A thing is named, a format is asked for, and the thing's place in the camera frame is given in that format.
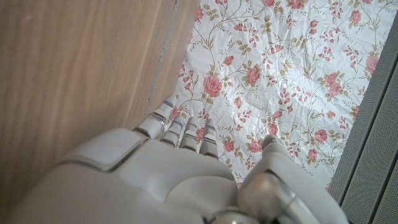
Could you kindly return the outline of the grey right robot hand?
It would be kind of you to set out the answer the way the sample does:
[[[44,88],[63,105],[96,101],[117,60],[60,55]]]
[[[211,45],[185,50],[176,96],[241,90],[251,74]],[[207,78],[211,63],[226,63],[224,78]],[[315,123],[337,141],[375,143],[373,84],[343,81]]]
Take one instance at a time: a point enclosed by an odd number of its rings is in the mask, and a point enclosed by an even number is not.
[[[133,130],[112,129],[64,157],[9,223],[346,223],[341,207],[268,135],[241,185],[218,159],[215,124],[165,121],[170,96]]]

